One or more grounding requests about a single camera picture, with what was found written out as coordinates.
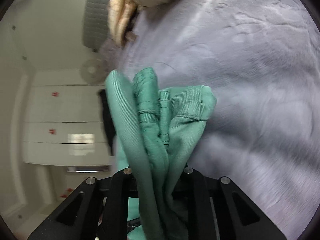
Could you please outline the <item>green work jacket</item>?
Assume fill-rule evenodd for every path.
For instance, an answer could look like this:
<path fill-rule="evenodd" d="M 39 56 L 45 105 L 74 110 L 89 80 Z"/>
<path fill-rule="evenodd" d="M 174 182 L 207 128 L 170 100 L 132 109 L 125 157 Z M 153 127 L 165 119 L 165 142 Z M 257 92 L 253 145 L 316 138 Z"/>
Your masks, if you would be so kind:
<path fill-rule="evenodd" d="M 132 81 L 113 70 L 106 92 L 117 134 L 117 168 L 129 167 L 138 199 L 128 219 L 141 226 L 129 239 L 187 239 L 187 211 L 172 193 L 216 105 L 205 85 L 159 89 L 152 68 Z"/>

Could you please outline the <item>black garment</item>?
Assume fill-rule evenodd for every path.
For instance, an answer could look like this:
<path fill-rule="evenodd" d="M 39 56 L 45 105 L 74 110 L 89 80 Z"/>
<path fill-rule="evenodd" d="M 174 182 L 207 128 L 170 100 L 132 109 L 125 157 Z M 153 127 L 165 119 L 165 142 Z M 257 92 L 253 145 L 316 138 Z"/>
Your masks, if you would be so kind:
<path fill-rule="evenodd" d="M 111 112 L 109 109 L 108 100 L 107 100 L 107 96 L 106 96 L 106 90 L 104 90 L 104 89 L 99 90 L 98 95 L 99 95 L 99 98 L 101 101 L 101 107 L 102 107 L 101 114 L 102 114 L 102 118 L 103 118 L 104 132 L 105 132 L 106 140 L 107 140 L 107 143 L 110 148 L 110 154 L 112 156 L 114 156 L 113 140 L 114 140 L 114 137 L 116 136 L 116 130 L 114 128 Z"/>

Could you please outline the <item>white drawer cabinet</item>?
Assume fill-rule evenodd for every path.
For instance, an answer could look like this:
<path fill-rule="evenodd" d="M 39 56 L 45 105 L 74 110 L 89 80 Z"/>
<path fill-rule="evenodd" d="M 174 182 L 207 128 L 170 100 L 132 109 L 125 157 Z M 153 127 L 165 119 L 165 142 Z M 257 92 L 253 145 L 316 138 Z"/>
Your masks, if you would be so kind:
<path fill-rule="evenodd" d="M 101 166 L 111 162 L 104 135 L 102 86 L 42 86 L 31 89 L 23 160 L 51 166 Z"/>

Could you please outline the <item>white electric fan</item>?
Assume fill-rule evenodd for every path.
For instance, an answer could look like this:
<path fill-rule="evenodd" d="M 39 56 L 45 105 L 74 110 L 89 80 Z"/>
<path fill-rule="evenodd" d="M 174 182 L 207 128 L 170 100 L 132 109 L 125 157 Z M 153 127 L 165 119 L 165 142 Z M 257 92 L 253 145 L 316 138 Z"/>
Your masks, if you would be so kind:
<path fill-rule="evenodd" d="M 84 62 L 80 67 L 80 76 L 89 85 L 97 85 L 104 82 L 106 72 L 102 61 L 99 59 L 90 59 Z"/>

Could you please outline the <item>lavender embossed bedspread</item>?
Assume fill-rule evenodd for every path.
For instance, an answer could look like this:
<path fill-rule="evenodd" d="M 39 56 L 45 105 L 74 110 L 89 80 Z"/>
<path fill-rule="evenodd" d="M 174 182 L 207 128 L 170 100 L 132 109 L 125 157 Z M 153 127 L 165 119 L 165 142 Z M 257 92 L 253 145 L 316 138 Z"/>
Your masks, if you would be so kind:
<path fill-rule="evenodd" d="M 118 53 L 128 80 L 205 85 L 213 113 L 186 166 L 228 176 L 287 239 L 319 207 L 319 29 L 300 0 L 137 5 Z"/>

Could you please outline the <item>beige striped cloth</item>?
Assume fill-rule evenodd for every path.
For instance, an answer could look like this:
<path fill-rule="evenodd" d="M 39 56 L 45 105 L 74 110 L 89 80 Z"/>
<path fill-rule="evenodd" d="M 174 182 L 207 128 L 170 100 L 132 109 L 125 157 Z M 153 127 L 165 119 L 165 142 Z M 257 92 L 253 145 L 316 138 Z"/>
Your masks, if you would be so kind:
<path fill-rule="evenodd" d="M 136 3 L 130 0 L 109 0 L 108 26 L 112 40 L 119 47 L 124 46 L 126 30 L 136 9 Z"/>

